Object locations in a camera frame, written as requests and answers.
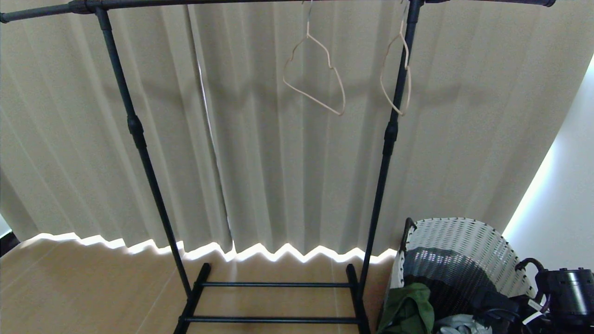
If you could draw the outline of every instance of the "clothes hanger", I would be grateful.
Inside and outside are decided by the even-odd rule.
[[[335,113],[338,116],[341,116],[342,114],[345,113],[345,106],[346,106],[346,97],[345,97],[345,88],[342,85],[342,80],[340,79],[340,74],[338,74],[338,71],[336,70],[336,68],[334,66],[332,66],[332,63],[330,62],[330,52],[328,51],[328,49],[322,44],[320,43],[319,40],[315,39],[310,33],[309,33],[309,18],[311,17],[311,8],[314,6],[314,0],[310,1],[310,5],[309,5],[309,13],[307,14],[307,30],[305,32],[305,36],[299,41],[299,43],[297,43],[297,45],[295,45],[295,47],[293,48],[293,52],[291,53],[291,57],[289,59],[287,59],[287,61],[285,62],[285,67],[283,69],[283,82],[285,83],[285,85],[289,86],[291,89],[297,91],[298,93],[305,95],[306,97],[310,98],[311,100],[315,101],[316,103],[318,103],[319,105],[321,105],[322,107],[332,111],[333,113]],[[317,45],[321,46],[322,49],[324,49],[324,51],[326,52],[326,56],[328,57],[328,67],[331,70],[334,70],[334,73],[336,74],[336,78],[338,79],[338,84],[340,85],[340,91],[342,92],[342,108],[339,111],[336,111],[335,109],[329,107],[328,105],[326,105],[324,102],[316,99],[315,97],[311,96],[308,93],[305,93],[304,91],[294,87],[293,85],[291,85],[290,83],[288,83],[285,80],[285,74],[287,71],[287,65],[289,65],[289,63],[291,63],[293,61],[293,58],[295,57],[295,51],[297,50],[297,48],[299,47],[299,45],[301,45],[301,43],[303,43],[304,41],[311,39],[312,41],[314,41]]]
[[[381,89],[382,91],[384,91],[384,95],[386,96],[386,99],[388,100],[388,102],[390,102],[390,105],[392,106],[392,108],[398,113],[400,114],[400,116],[404,116],[406,113],[406,110],[408,109],[409,103],[410,103],[410,87],[412,84],[412,79],[411,79],[411,73],[410,73],[410,66],[408,64],[409,62],[409,48],[408,45],[406,44],[406,40],[405,40],[405,36],[403,34],[403,30],[404,30],[404,26],[405,26],[405,13],[406,13],[406,9],[408,8],[408,3],[405,6],[405,10],[402,13],[402,20],[400,21],[400,31],[398,32],[398,36],[394,37],[394,39],[390,42],[390,44],[388,44],[388,49],[386,50],[386,55],[384,56],[384,61],[381,64],[381,72],[380,72],[380,85],[381,85]],[[407,94],[406,94],[406,104],[405,107],[400,110],[398,109],[394,103],[392,102],[392,99],[388,96],[388,93],[386,93],[386,88],[384,87],[384,83],[383,83],[383,77],[384,77],[384,69],[386,67],[386,59],[388,59],[388,54],[390,53],[390,47],[392,46],[392,43],[394,43],[397,39],[402,39],[402,43],[404,44],[405,47],[405,70],[406,70],[406,78],[408,80],[408,89],[407,89]]]

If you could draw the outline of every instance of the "white woven basket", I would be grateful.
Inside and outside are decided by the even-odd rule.
[[[441,308],[442,316],[467,310],[468,298],[479,286],[496,289],[508,297],[524,294],[534,297],[524,271],[515,270],[518,258],[508,242],[494,228],[477,220],[433,218],[416,223],[407,220],[400,248],[390,287],[400,288],[405,282],[442,282],[430,286],[432,303],[439,304],[434,308]],[[447,289],[434,291],[439,289],[435,286]],[[467,296],[463,301],[452,302],[451,310],[448,309],[446,304],[459,299],[461,294]]]

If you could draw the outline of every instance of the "clothes rack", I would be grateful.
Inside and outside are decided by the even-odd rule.
[[[348,283],[316,283],[316,282],[292,282],[292,283],[271,283],[271,282],[209,282],[207,281],[211,266],[204,263],[198,278],[193,286],[190,286],[188,276],[186,274],[184,264],[182,263],[179,250],[176,246],[176,239],[173,234],[169,216],[163,202],[163,197],[159,190],[159,184],[155,176],[153,165],[149,156],[147,143],[144,138],[144,130],[140,119],[134,110],[132,99],[128,91],[126,79],[122,64],[119,60],[118,49],[113,39],[112,26],[109,21],[109,10],[118,8],[134,8],[134,7],[156,7],[166,5],[199,5],[199,4],[216,4],[216,3],[241,3],[241,2],[272,2],[272,1],[298,1],[298,0],[73,0],[67,4],[54,5],[48,7],[33,8],[29,10],[0,13],[0,22],[9,23],[11,21],[24,20],[28,18],[45,17],[57,14],[95,14],[99,27],[103,32],[103,37],[109,53],[109,58],[112,63],[115,78],[118,83],[118,89],[124,103],[127,113],[128,129],[136,148],[140,154],[144,171],[147,176],[151,192],[154,197],[155,205],[159,211],[159,216],[163,224],[163,229],[167,236],[173,259],[177,266],[180,279],[184,286],[187,296],[186,304],[182,314],[179,316],[177,327],[174,334],[186,333],[188,327],[194,322],[210,322],[210,323],[309,323],[309,324],[356,324],[360,334],[369,334],[369,321],[365,312],[363,304],[363,294],[367,274],[369,271],[369,261],[371,259],[371,251],[375,238],[375,231],[377,229],[378,218],[380,216],[381,203],[386,186],[388,175],[388,167],[390,165],[390,158],[394,150],[394,144],[398,135],[398,113],[392,109],[390,120],[387,124],[384,134],[384,147],[382,151],[382,161],[380,167],[380,174],[375,192],[374,205],[371,215],[371,223],[369,225],[369,234],[367,240],[367,247],[365,249],[365,257],[361,270],[360,278],[357,278],[355,267],[353,264],[346,266],[346,276]],[[412,44],[415,35],[416,23],[419,20],[419,12],[424,3],[445,2],[448,0],[410,0],[409,12],[407,15],[407,26],[405,33],[405,41],[412,52]],[[491,0],[502,2],[521,2],[524,4],[538,4],[550,7],[555,0]],[[400,67],[396,81],[396,89],[394,92],[393,104],[400,107],[402,102],[402,95],[404,92],[406,81],[405,69],[405,50],[403,48],[400,57]],[[196,316],[194,311],[200,299],[200,295],[205,287],[221,287],[221,286],[241,286],[241,287],[290,287],[290,288],[345,288],[350,290],[352,297],[355,317],[214,317],[214,316]]]

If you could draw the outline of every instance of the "beige curtain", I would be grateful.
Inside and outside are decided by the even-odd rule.
[[[42,3],[3,2],[2,11]],[[311,33],[345,84],[341,117],[282,83],[305,30],[301,2],[110,12],[186,250],[211,241],[228,249],[231,239],[238,251],[258,242],[303,253],[365,247],[390,110],[379,71],[402,11],[399,1],[315,2]],[[407,216],[470,216],[503,230],[592,57],[593,11],[585,0],[422,7],[413,98],[399,123],[374,253],[397,244]],[[164,245],[96,18],[0,29],[0,210],[17,236],[75,231]],[[389,92],[399,48],[384,76]],[[312,43],[287,79],[340,105]]]

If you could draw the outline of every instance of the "green garment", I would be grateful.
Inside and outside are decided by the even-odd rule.
[[[435,319],[429,293],[422,283],[390,289],[377,334],[431,334]]]

